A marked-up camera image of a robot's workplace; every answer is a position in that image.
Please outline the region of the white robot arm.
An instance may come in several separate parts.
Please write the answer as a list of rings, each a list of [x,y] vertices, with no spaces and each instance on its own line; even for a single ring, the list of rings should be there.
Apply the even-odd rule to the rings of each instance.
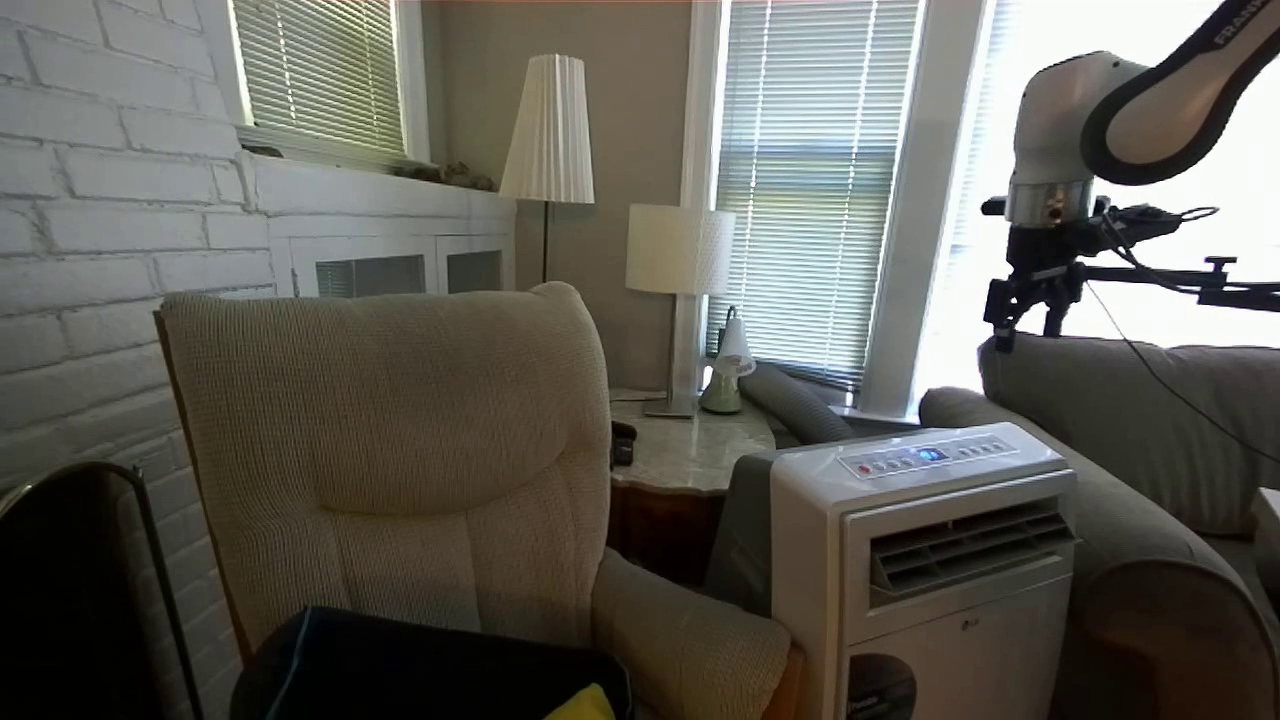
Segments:
[[[1221,0],[1159,65],[1079,53],[1021,91],[1007,223],[1089,216],[1091,184],[1156,184],[1197,167],[1248,85],[1280,56],[1280,0]]]

